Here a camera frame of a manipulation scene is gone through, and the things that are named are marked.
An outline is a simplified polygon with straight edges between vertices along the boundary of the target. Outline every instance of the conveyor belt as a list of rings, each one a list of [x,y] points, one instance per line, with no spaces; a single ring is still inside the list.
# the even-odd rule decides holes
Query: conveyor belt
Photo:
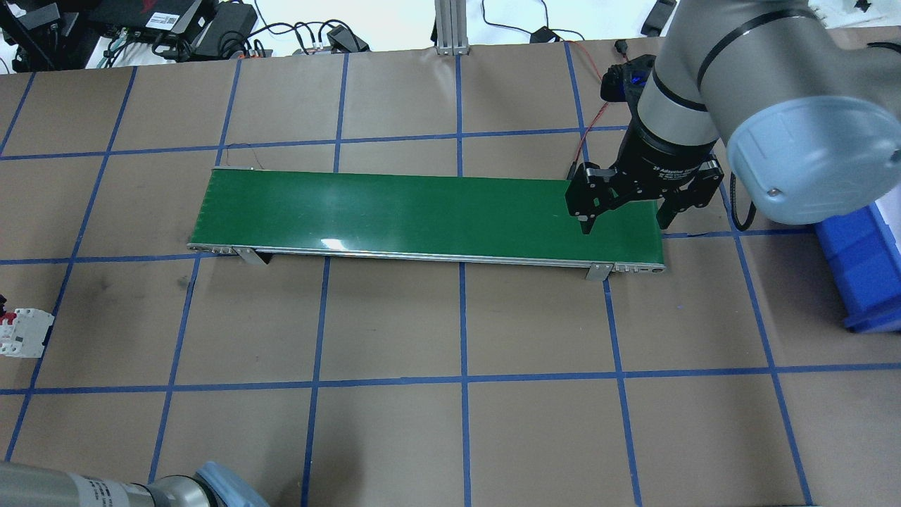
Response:
[[[189,248],[610,271],[664,269],[653,202],[598,218],[582,235],[565,180],[216,168]]]

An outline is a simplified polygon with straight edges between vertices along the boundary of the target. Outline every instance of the power adapter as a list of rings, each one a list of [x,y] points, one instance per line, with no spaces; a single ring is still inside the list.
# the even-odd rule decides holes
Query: power adapter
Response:
[[[216,15],[201,34],[191,60],[221,60],[223,56],[228,58],[228,55],[222,55],[220,52],[222,49],[220,44],[226,41],[240,41],[239,34],[247,37],[253,31],[256,22],[257,11],[253,5],[219,3]],[[233,47],[237,49],[241,45],[235,43]]]
[[[345,53],[369,51],[369,45],[343,25],[332,28],[326,36],[329,38],[333,51]]]

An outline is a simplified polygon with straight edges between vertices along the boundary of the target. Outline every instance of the black cable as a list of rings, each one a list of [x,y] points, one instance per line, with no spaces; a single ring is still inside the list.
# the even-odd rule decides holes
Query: black cable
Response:
[[[106,57],[106,68],[112,69],[115,62],[119,60],[119,57],[125,52],[125,49],[137,41],[137,39],[130,38],[127,41],[123,42],[121,46],[116,48],[115,51],[110,53],[110,56]]]
[[[544,0],[538,0],[544,6],[544,26],[551,26],[551,19],[548,16],[548,5],[544,3]]]
[[[528,30],[525,30],[524,28],[519,28],[518,26],[510,26],[509,24],[501,24],[501,23],[491,23],[485,17],[485,0],[482,0],[482,21],[484,21],[485,24],[487,24],[487,25],[496,26],[497,28],[506,28],[507,30],[517,30],[518,32],[528,33],[529,35],[532,35],[532,33],[529,32]]]
[[[301,36],[300,31],[297,30],[301,25],[306,26],[307,23],[297,22],[297,23],[295,23],[295,24],[289,24],[289,23],[281,23],[281,22],[279,22],[279,23],[267,24],[266,26],[263,26],[262,28],[260,28],[260,29],[258,29],[258,30],[255,30],[255,31],[251,32],[250,35],[248,35],[248,38],[254,37],[254,36],[259,35],[259,34],[261,34],[261,33],[263,33],[263,32],[266,32],[266,31],[268,31],[269,33],[272,33],[273,35],[284,35],[284,34],[286,34],[286,33],[291,33],[291,32],[293,32],[293,33],[294,33],[294,36],[297,38],[297,44],[300,45],[300,49],[304,52],[304,54],[310,54],[310,53],[306,50],[306,45],[304,44],[304,38],[303,38],[303,36]],[[272,28],[273,28],[273,27],[276,27],[276,26],[286,26],[289,30],[285,30],[285,31],[283,31],[283,32],[274,32],[274,31],[272,30]],[[313,30],[312,30],[309,26],[306,26],[306,28],[307,28],[307,31],[310,32],[310,37],[312,38],[312,37],[313,37]]]
[[[231,39],[226,40],[226,37],[229,36],[232,36]],[[216,46],[219,50],[219,56],[222,58],[231,58],[238,50],[236,47],[237,44],[241,45],[240,47],[241,51],[244,53],[244,57],[249,57],[250,41],[247,40],[247,37],[245,37],[243,33],[236,30],[227,30],[223,32],[223,34],[219,36],[219,44]]]
[[[182,49],[185,50],[184,57],[182,57],[182,54],[181,54]],[[179,62],[191,60],[191,55],[194,53],[194,49],[191,48],[191,44],[188,41],[186,41],[185,39],[182,39],[181,37],[178,38],[177,51],[178,51],[178,61]]]
[[[59,29],[54,24],[50,27],[50,32],[53,33],[53,50],[59,52]]]
[[[253,0],[253,6],[257,8],[257,14],[259,14],[259,20],[263,22],[263,26],[264,26],[264,27],[268,27],[268,26],[269,26],[269,23],[267,23],[267,22],[266,22],[266,18],[263,17],[263,12],[260,11],[260,9],[259,9],[259,4],[257,4],[257,0]],[[269,30],[269,33],[272,33],[273,35],[277,35],[275,32],[272,32],[271,29]]]
[[[735,228],[741,232],[747,231],[754,222],[754,217],[757,216],[757,207],[751,202],[751,206],[748,208],[748,217],[744,222],[739,220],[738,212],[735,210],[735,173],[729,176],[729,202],[732,203],[732,220]]]
[[[266,58],[266,48],[263,46],[263,43],[259,41],[259,39],[255,39],[253,41],[253,50],[256,51],[259,58]]]
[[[583,40],[583,41],[585,40],[585,35],[582,35],[581,33],[576,32],[575,30],[566,30],[566,29],[563,29],[563,28],[549,28],[548,30],[550,30],[551,32],[569,32],[569,33],[575,33],[576,35],[578,35],[579,39],[581,39],[581,40]]]
[[[318,21],[313,21],[313,22],[310,22],[310,23],[304,23],[304,22],[302,22],[302,21],[298,21],[297,23],[294,23],[294,28],[295,28],[295,29],[300,28],[301,26],[303,26],[303,27],[306,28],[306,30],[307,30],[308,32],[310,32],[310,42],[311,42],[311,43],[316,42],[316,39],[315,39],[314,36],[313,36],[313,29],[310,28],[310,25],[313,24],[313,23],[319,23],[319,22],[318,22]]]

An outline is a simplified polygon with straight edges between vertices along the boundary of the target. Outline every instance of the electronic device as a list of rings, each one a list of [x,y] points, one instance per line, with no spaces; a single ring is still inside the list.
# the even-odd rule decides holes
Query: electronic device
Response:
[[[216,0],[103,0],[89,20],[108,30],[128,28],[139,41],[154,41],[162,33],[193,41],[213,20]]]
[[[240,42],[247,40],[256,22],[253,5],[221,2],[216,6],[215,17],[197,39],[191,60],[227,58],[230,53],[224,50],[232,45],[242,47]]]

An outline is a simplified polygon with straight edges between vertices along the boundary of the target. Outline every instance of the brown paper floor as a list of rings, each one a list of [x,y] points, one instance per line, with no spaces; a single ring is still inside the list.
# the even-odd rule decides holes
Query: brown paper floor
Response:
[[[217,163],[563,178],[597,92],[563,43],[3,77],[0,290],[58,317],[42,361],[0,358],[0,449],[135,482],[213,459],[275,507],[898,505],[901,338],[844,331],[811,230],[735,233],[721,196],[669,272],[605,284],[185,249]]]

